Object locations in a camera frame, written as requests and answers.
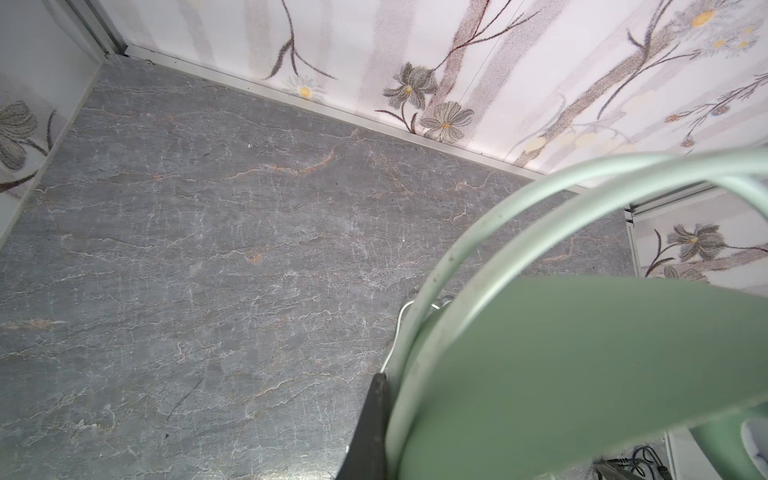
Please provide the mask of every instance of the green plastic object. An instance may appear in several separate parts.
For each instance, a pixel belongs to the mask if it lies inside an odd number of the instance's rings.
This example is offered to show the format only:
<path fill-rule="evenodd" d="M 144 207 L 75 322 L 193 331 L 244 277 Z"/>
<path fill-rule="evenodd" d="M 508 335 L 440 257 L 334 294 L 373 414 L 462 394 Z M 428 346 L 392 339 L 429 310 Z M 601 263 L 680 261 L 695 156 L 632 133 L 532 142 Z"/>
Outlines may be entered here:
<path fill-rule="evenodd" d="M 690 430 L 723 480 L 765 480 L 741 438 L 744 423 L 751 419 L 768 419 L 768 403 L 719 415 Z"/>
<path fill-rule="evenodd" d="M 576 164 L 524 186 L 486 212 L 445 252 L 422 288 L 419 289 L 413 306 L 408 310 L 402 332 L 398 337 L 399 348 L 394 349 L 390 354 L 391 363 L 386 369 L 392 394 L 396 395 L 399 390 L 409 348 L 419 332 L 422 321 L 429 313 L 430 305 L 480 243 L 487 240 L 519 213 L 565 188 L 573 187 L 591 178 L 626 174 L 675 159 L 677 159 L 676 155 L 665 153 L 623 154 Z"/>
<path fill-rule="evenodd" d="M 451 308 L 424 323 L 406 376 Z M 516 279 L 429 377 L 396 476 L 533 478 L 765 401 L 766 311 L 684 280 Z"/>
<path fill-rule="evenodd" d="M 457 295 L 451 303 L 451 308 L 442 316 L 440 323 L 425 341 L 410 372 L 402 376 L 386 430 L 389 477 L 394 478 L 395 472 L 398 471 L 400 457 L 415 415 L 422 399 L 427 395 L 429 380 L 445 351 L 527 265 L 567 235 L 632 200 L 701 179 L 709 179 L 715 184 L 722 184 L 722 180 L 725 180 L 727 184 L 723 184 L 723 188 L 738 194 L 768 218 L 768 190 L 747 176 L 767 175 L 766 159 L 768 151 L 763 149 L 695 154 L 662 161 L 610 180 L 599 188 L 569 200 L 517 235 L 496 253 Z M 414 309 L 418 305 L 417 297 Z M 393 378 L 395 370 L 401 364 L 396 360 L 402 358 L 403 351 L 410 350 L 411 343 L 407 340 L 409 329 L 414 325 L 420 325 L 420 322 L 410 326 L 406 318 L 402 329 L 402 342 L 395 345 L 392 361 L 386 370 L 388 374 L 393 374 Z"/>

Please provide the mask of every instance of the branch pattern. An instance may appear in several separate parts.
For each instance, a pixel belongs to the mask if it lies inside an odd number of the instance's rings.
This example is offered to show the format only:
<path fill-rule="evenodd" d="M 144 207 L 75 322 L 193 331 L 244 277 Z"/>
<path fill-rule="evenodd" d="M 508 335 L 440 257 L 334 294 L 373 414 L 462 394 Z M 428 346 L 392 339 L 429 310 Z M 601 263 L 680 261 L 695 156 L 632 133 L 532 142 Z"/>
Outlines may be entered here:
<path fill-rule="evenodd" d="M 32 172 L 31 174 L 27 175 L 24 178 L 19 178 L 18 180 L 14 180 L 14 181 L 11 181 L 11 182 L 1 183 L 0 184 L 0 194 L 3 193 L 6 190 L 11 190 L 14 187 L 18 187 L 19 185 L 26 184 L 31 179 L 35 178 L 35 175 L 37 175 L 37 174 L 38 174 L 38 171 L 35 170 L 34 172 Z"/>
<path fill-rule="evenodd" d="M 656 60 L 650 64 L 648 64 L 648 61 L 653 56 L 651 54 L 650 44 L 653 40 L 654 32 L 656 30 L 656 27 L 659 25 L 659 21 L 661 20 L 661 16 L 664 15 L 664 13 L 667 11 L 669 6 L 672 4 L 674 0 L 660 0 L 659 5 L 656 7 L 656 11 L 654 12 L 653 16 L 650 18 L 650 21 L 648 22 L 648 25 L 645 28 L 645 34 L 643 36 L 643 41 L 639 42 L 635 40 L 635 38 L 632 36 L 632 32 L 627 30 L 627 40 L 634 45 L 635 47 L 639 48 L 641 51 L 641 61 L 637 65 L 637 67 L 634 69 L 634 71 L 630 74 L 629 78 L 624 81 L 621 85 L 618 86 L 618 88 L 614 91 L 614 93 L 608 97 L 608 99 L 603 104 L 602 108 L 598 112 L 598 120 L 600 120 L 600 117 L 603 115 L 603 112 L 608 107 L 609 104 L 616 98 L 617 95 L 619 95 L 619 92 L 624 90 L 624 87 L 630 84 L 635 78 L 637 78 L 640 74 L 642 74 L 644 71 L 647 71 L 650 68 L 656 67 L 657 65 L 660 65 L 664 63 L 665 61 L 675 60 L 677 58 L 695 58 L 698 56 L 698 53 L 690 53 L 686 55 L 678 55 L 675 57 L 669 57 L 669 55 L 672 54 L 672 52 L 677 48 L 679 45 L 675 45 L 672 47 L 671 50 L 669 50 L 662 58 L 659 60 Z"/>
<path fill-rule="evenodd" d="M 270 78 L 274 77 L 278 71 L 283 67 L 283 60 L 286 55 L 290 57 L 290 64 L 291 68 L 293 69 L 293 73 L 296 74 L 296 76 L 299 75 L 299 69 L 296 67 L 296 59 L 298 58 L 299 61 L 304 63 L 307 67 L 312 68 L 317 73 L 324 75 L 328 78 L 332 78 L 333 80 L 336 80 L 336 77 L 333 77 L 330 74 L 327 74 L 326 72 L 320 70 L 319 68 L 315 67 L 314 65 L 310 64 L 307 60 L 304 60 L 304 58 L 301 56 L 299 51 L 296 49 L 296 34 L 293 31 L 293 20 L 290 17 L 290 12 L 288 10 L 288 5 L 286 5 L 285 0 L 280 0 L 283 4 L 283 10 L 285 10 L 286 17 L 288 19 L 288 28 L 290 29 L 290 38 L 288 41 L 286 41 L 282 47 L 280 47 L 280 51 L 277 52 L 277 60 L 275 61 L 275 65 L 272 67 L 272 71 L 270 74 L 264 78 L 264 80 L 269 80 Z"/>
<path fill-rule="evenodd" d="M 442 67 L 456 52 L 462 51 L 471 45 L 477 45 L 484 41 L 498 38 L 508 31 L 511 31 L 513 28 L 523 25 L 539 13 L 535 12 L 530 15 L 522 13 L 517 15 L 501 31 L 492 35 L 487 35 L 487 30 L 492 27 L 502 13 L 504 13 L 507 7 L 511 4 L 511 0 L 507 0 L 496 15 L 494 15 L 485 26 L 482 26 L 483 18 L 488 10 L 489 3 L 490 1 L 486 0 L 482 5 L 482 10 L 478 16 L 477 23 L 472 30 L 472 34 L 469 35 L 469 38 L 461 41 L 458 45 L 453 45 L 445 57 L 434 68 L 414 67 L 410 62 L 406 62 L 400 72 L 394 76 L 394 79 L 400 83 L 400 86 L 396 88 L 385 88 L 383 95 L 389 98 L 389 105 L 391 107 L 395 109 L 399 108 L 399 114 L 385 109 L 374 111 L 397 118 L 398 121 L 406 127 L 406 130 L 409 133 L 416 134 L 416 118 L 419 115 L 419 111 L 423 111 L 426 108 L 426 95 L 432 95 L 438 90 L 438 82 L 435 77 L 435 71 L 438 68 Z M 446 92 L 443 92 L 443 94 L 441 94 L 441 101 L 444 98 L 445 93 Z M 415 106 L 416 112 L 414 112 L 413 115 L 406 115 L 406 103 L 411 103 Z M 433 116 L 426 117 L 423 114 L 422 118 L 419 120 L 419 124 L 428 129 L 425 132 L 427 138 L 452 144 L 464 137 L 464 134 L 459 130 L 459 127 L 469 125 L 472 122 L 473 114 L 473 110 L 462 109 L 462 106 L 458 102 L 447 101 L 435 107 Z"/>
<path fill-rule="evenodd" d="M 755 93 L 757 88 L 766 84 L 768 84 L 768 73 L 755 75 L 755 80 L 752 83 L 743 87 L 734 88 L 733 90 L 722 94 L 714 103 L 699 104 L 690 110 L 680 111 L 676 114 L 672 114 L 664 121 L 667 123 L 673 123 L 675 121 L 679 121 L 682 118 L 688 118 L 691 115 L 698 115 L 694 118 L 693 121 L 690 122 L 690 129 L 686 133 L 683 142 L 680 144 L 681 147 L 685 148 L 693 147 L 696 144 L 696 141 L 694 140 L 694 131 L 699 126 L 701 126 L 709 116 L 719 117 L 722 114 L 726 114 L 728 111 L 730 111 L 731 102 L 734 100 L 745 101 L 751 97 L 753 93 Z"/>

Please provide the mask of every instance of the gray marble floor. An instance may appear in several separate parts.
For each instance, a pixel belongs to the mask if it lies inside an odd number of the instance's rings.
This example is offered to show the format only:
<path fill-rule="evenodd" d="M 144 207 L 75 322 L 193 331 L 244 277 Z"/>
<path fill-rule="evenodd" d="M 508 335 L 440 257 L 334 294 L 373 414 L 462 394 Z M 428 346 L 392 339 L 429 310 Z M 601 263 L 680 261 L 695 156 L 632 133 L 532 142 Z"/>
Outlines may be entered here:
<path fill-rule="evenodd" d="M 527 180 L 136 61 L 0 252 L 0 478 L 332 478 L 396 314 Z M 571 194 L 478 249 L 468 276 Z M 526 274 L 633 273 L 619 213 Z"/>

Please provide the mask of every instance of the floral wallpaper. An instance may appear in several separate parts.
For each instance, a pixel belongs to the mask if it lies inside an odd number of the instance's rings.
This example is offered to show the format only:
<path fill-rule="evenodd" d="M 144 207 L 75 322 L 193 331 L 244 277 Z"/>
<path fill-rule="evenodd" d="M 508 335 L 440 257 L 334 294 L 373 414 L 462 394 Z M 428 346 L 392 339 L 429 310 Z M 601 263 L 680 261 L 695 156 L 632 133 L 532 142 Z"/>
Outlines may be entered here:
<path fill-rule="evenodd" d="M 768 141 L 766 0 L 101 0 L 126 40 L 546 174 Z"/>
<path fill-rule="evenodd" d="M 100 64 L 55 3 L 0 5 L 0 245 Z"/>
<path fill-rule="evenodd" d="M 635 222 L 641 274 L 768 296 L 768 222 L 720 193 Z"/>

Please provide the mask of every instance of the black plastic piece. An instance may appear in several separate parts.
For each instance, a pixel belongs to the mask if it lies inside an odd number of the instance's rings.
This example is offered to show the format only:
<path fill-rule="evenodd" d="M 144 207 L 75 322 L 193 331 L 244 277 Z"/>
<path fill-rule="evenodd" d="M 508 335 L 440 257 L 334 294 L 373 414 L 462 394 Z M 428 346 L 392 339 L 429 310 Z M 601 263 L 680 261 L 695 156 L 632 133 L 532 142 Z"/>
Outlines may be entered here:
<path fill-rule="evenodd" d="M 661 474 L 661 478 L 663 478 L 664 480 L 672 480 L 672 474 L 670 473 L 670 469 L 668 469 L 664 465 L 659 465 L 658 469 L 659 469 L 659 473 Z"/>
<path fill-rule="evenodd" d="M 624 470 L 619 465 L 615 465 L 610 460 L 598 460 L 592 466 L 598 472 L 598 478 L 606 478 L 607 480 L 645 480 L 643 477 Z"/>
<path fill-rule="evenodd" d="M 389 384 L 376 373 L 368 388 L 355 435 L 336 480 L 385 480 L 384 434 L 389 421 Z"/>

